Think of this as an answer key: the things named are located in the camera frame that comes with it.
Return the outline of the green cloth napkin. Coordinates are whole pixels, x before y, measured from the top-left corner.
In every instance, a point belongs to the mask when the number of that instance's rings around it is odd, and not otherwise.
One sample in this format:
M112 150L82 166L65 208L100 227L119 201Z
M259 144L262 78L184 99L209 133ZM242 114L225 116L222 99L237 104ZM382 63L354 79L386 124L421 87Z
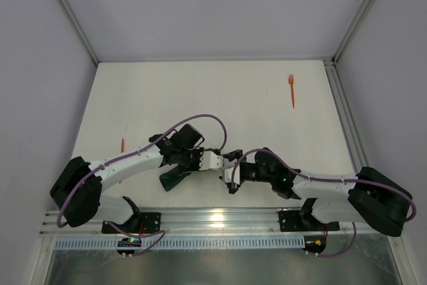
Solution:
M193 172L199 171L199 159L205 151L213 151L220 154L218 149L213 148L195 148L192 150L185 149L182 152L173 152L163 157L161 167L165 165L175 165L160 175L159 180L165 191L169 192L175 188L185 177Z

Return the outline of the orange plastic fork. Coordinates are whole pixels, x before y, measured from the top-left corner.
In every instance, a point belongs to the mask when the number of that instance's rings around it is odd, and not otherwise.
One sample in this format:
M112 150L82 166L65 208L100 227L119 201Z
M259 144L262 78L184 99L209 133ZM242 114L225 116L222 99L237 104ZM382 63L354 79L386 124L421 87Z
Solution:
M292 108L294 109L295 108L295 93L294 93L294 75L293 74L289 74L288 84L290 85Z

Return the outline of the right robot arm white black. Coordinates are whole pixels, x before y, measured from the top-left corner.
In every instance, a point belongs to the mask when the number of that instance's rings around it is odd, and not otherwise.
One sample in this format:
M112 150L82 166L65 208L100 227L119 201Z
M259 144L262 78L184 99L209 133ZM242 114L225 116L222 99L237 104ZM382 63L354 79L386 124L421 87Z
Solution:
M391 237L402 234L416 215L412 195L371 167L345 175L318 175L291 168L268 148L224 154L231 166L222 180L231 194L244 182L261 182L285 200L301 200L300 219L307 228L331 222L369 225Z

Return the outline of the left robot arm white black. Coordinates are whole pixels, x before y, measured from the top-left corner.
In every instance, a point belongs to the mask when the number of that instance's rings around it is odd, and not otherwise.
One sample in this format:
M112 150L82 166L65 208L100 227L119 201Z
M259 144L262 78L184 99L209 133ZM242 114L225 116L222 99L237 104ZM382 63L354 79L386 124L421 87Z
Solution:
M203 141L202 134L186 124L171 137L152 136L128 154L93 162L81 156L73 158L54 183L50 196L72 228L98 219L132 232L141 222L139 208L130 198L108 196L105 191L120 181L164 165L173 165L177 175L198 170Z

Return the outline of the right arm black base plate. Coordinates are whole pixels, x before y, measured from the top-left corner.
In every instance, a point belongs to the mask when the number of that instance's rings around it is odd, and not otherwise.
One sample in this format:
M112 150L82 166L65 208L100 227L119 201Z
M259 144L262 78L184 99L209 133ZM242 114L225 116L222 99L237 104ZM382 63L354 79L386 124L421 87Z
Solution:
M338 222L321 223L311 214L301 214L299 210L280 210L278 222L281 232L323 232L338 231Z

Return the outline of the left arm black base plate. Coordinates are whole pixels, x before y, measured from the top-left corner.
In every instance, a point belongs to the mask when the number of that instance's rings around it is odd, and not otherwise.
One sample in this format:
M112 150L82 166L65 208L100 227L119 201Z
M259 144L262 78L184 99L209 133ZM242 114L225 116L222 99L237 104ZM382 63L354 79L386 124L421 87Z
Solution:
M121 231L128 234L152 234L160 231L161 214L159 212L140 212L132 214L129 219L122 224L111 218L103 218L101 233L118 234L118 231L109 225L107 221L113 222Z

